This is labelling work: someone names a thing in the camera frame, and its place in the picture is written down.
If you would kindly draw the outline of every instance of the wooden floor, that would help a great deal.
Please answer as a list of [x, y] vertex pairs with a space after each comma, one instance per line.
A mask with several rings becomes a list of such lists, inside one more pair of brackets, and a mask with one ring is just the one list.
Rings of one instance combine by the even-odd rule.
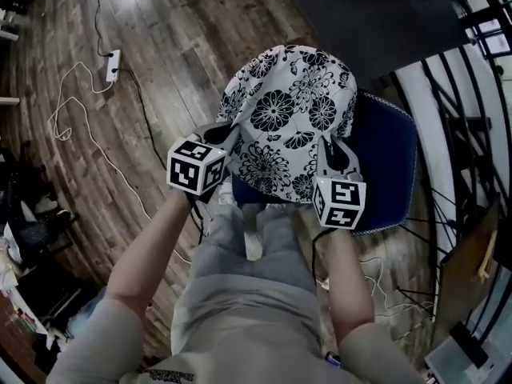
[[[61, 130], [73, 128], [69, 141], [55, 139], [47, 123], [57, 105], [60, 79], [76, 62], [92, 70], [96, 90], [105, 87], [106, 61], [96, 55], [96, 7], [96, 0], [34, 0], [30, 26], [20, 32], [4, 60], [0, 94], [20, 97], [21, 103], [0, 109], [0, 134], [2, 143], [13, 150], [31, 140], [31, 156], [36, 164], [46, 165], [61, 205], [81, 215], [71, 231], [74, 247], [64, 255], [77, 275], [100, 286], [147, 219], [136, 197], [89, 139], [77, 104], [61, 112]], [[162, 156], [177, 137], [214, 120], [224, 87], [252, 57], [283, 43], [315, 46], [311, 28], [289, 0], [101, 0], [98, 27], [102, 50], [122, 49], [122, 66], [140, 81]], [[139, 192], [152, 216], [168, 189], [128, 74], [121, 72], [120, 80], [104, 94], [92, 94], [89, 76], [77, 69], [64, 84], [63, 97], [71, 95], [84, 103], [95, 139]], [[418, 186], [411, 213], [417, 218], [425, 215], [421, 200]], [[298, 228], [299, 237], [310, 249], [318, 224], [310, 211], [296, 220], [306, 224]], [[409, 225], [425, 233], [416, 223]], [[189, 220], [176, 250], [188, 257], [197, 240], [198, 231]], [[382, 287], [389, 295], [388, 306], [408, 302], [397, 286], [431, 290], [428, 246], [405, 231], [358, 238], [358, 247], [362, 259], [384, 259]], [[377, 261], [363, 266], [368, 275], [377, 277]], [[187, 273], [188, 265], [173, 254], [147, 312], [146, 361], [170, 354], [173, 306]], [[375, 298], [376, 313], [386, 313], [382, 295], [377, 292]], [[322, 303], [327, 310], [324, 294]], [[421, 365], [430, 345], [430, 322], [425, 318], [424, 311], [410, 310], [377, 320], [390, 326], [393, 338]], [[324, 319], [326, 347], [332, 347], [332, 330]]]

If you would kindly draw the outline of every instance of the white cable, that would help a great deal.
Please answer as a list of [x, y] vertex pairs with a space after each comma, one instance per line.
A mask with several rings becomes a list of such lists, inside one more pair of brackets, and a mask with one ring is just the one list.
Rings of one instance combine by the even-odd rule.
[[[373, 283], [374, 283], [374, 287], [371, 291], [371, 296], [373, 297], [374, 296], [374, 293], [375, 293], [375, 288], [378, 288], [381, 293], [384, 295], [384, 308], [387, 310], [387, 311], [390, 311], [392, 309], [396, 309], [397, 307], [407, 307], [406, 309], [402, 310], [402, 311], [399, 311], [397, 313], [394, 313], [394, 314], [376, 314], [375, 317], [394, 317], [400, 313], [403, 313], [404, 311], [408, 311], [410, 309], [417, 309], [417, 310], [424, 310], [423, 308], [421, 308], [420, 306], [418, 305], [415, 305], [413, 303], [402, 303], [402, 304], [397, 304], [397, 305], [393, 305], [393, 306], [390, 306], [388, 307], [387, 305], [387, 294], [386, 292], [382, 289], [381, 287], [381, 280], [382, 280], [382, 274], [384, 273], [384, 261], [382, 260], [382, 258], [380, 258], [379, 256], [375, 257], [375, 258], [371, 258], [371, 259], [368, 259], [368, 260], [363, 260], [361, 261], [360, 263], [361, 264], [365, 264], [365, 263], [368, 263], [368, 262], [372, 262], [373, 260], [378, 260], [381, 264], [381, 269], [378, 273], [378, 278], [377, 280], [375, 280], [374, 278], [371, 278], [370, 276], [366, 276], [365, 275], [365, 278], [371, 280]], [[422, 303], [422, 306], [424, 306], [425, 304], [429, 304], [430, 306], [427, 307], [428, 308], [431, 308], [434, 304], [432, 302], [423, 302]]]
[[[103, 150], [103, 148], [100, 147], [100, 145], [96, 142], [96, 140], [94, 139], [94, 136], [93, 136], [93, 133], [90, 129], [90, 124], [89, 124], [89, 116], [87, 114], [87, 109], [85, 108], [85, 106], [79, 101], [76, 99], [75, 96], [73, 97], [69, 97], [67, 100], [65, 100], [62, 104], [61, 104], [61, 98], [62, 98], [62, 84], [64, 83], [64, 79], [70, 74], [71, 71], [73, 71], [77, 66], [82, 66], [83, 68], [85, 68], [87, 70], [87, 72], [89, 73], [89, 76], [90, 76], [90, 85], [91, 85], [91, 89], [93, 91], [93, 93], [95, 94], [101, 94], [101, 93], [104, 93], [105, 91], [109, 90], [110, 88], [112, 88], [112, 85], [114, 84], [113, 82], [110, 83], [110, 85], [105, 88], [104, 90], [100, 90], [100, 91], [96, 91], [94, 89], [94, 79], [93, 79], [93, 74], [90, 72], [90, 70], [86, 67], [86, 65], [83, 63], [83, 62], [77, 62], [74, 66], [72, 66], [70, 68], [70, 70], [64, 74], [64, 77], [62, 77], [61, 79], [61, 84], [60, 84], [60, 87], [58, 89], [58, 100], [57, 100], [57, 108], [55, 109], [55, 111], [52, 113], [52, 115], [48, 118], [48, 122], [51, 122], [52, 119], [54, 120], [54, 127], [53, 127], [53, 135], [56, 139], [58, 139], [59, 141], [62, 141], [62, 142], [65, 142], [67, 141], [68, 139], [71, 138], [71, 135], [73, 133], [73, 130], [71, 129], [71, 127], [67, 127], [63, 132], [59, 133], [58, 131], [58, 113], [59, 111], [61, 110], [61, 108], [63, 108], [69, 101], [71, 100], [74, 100], [76, 101], [77, 104], [80, 105], [80, 107], [83, 109], [83, 113], [84, 115], [86, 116], [86, 125], [87, 125], [87, 130], [89, 132], [89, 138], [90, 140], [93, 142], [93, 144], [96, 145], [96, 147], [100, 150], [100, 152], [102, 153], [103, 157], [105, 158], [105, 160], [109, 163], [110, 166], [112, 166], [116, 172], [118, 172], [120, 175], [121, 175], [121, 178], [124, 180], [126, 186], [128, 186], [128, 188], [133, 192], [133, 194], [135, 195], [135, 197], [137, 198], [138, 200], [138, 203], [140, 204], [141, 208], [142, 208], [142, 211], [144, 212], [144, 215], [149, 219], [151, 220], [151, 216], [148, 215], [147, 211], [146, 211], [146, 208], [144, 207], [144, 204], [142, 203], [142, 200], [141, 200], [141, 197], [139, 196], [139, 194], [137, 193], [137, 191], [132, 187], [132, 185], [130, 185], [130, 183], [128, 182], [128, 179], [126, 179], [126, 176], [124, 175], [124, 173], [116, 167], [116, 165], [109, 159], [109, 157], [106, 155], [105, 151]], [[174, 250], [174, 252], [176, 253], [176, 255], [181, 259], [183, 260], [185, 263], [188, 263], [190, 264], [190, 261], [186, 260], [183, 256], [180, 255], [179, 252], [177, 252], [176, 250]]]

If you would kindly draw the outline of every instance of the person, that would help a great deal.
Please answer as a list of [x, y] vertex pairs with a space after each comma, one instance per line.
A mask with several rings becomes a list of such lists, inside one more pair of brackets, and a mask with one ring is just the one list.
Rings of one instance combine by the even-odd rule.
[[332, 234], [327, 257], [340, 369], [322, 356], [316, 285], [289, 216], [276, 206], [259, 212], [263, 254], [251, 262], [242, 210], [222, 195], [174, 308], [173, 355], [137, 373], [144, 314], [190, 213], [186, 195], [171, 192], [115, 265], [104, 299], [84, 333], [59, 355], [48, 383], [424, 382], [374, 323], [370, 290], [347, 231]]

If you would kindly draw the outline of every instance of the black floor mat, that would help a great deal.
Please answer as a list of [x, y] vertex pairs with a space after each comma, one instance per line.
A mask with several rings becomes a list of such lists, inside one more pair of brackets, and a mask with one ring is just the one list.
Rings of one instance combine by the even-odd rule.
[[359, 85], [468, 38], [448, 0], [293, 0]]

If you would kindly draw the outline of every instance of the gray pants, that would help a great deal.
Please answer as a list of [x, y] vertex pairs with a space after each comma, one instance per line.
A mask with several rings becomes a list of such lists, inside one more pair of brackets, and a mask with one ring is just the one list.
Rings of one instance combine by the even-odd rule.
[[240, 274], [300, 287], [316, 294], [316, 285], [302, 254], [291, 220], [275, 208], [256, 217], [263, 255], [247, 260], [243, 215], [236, 206], [222, 206], [210, 225], [208, 238], [194, 250], [192, 278]]

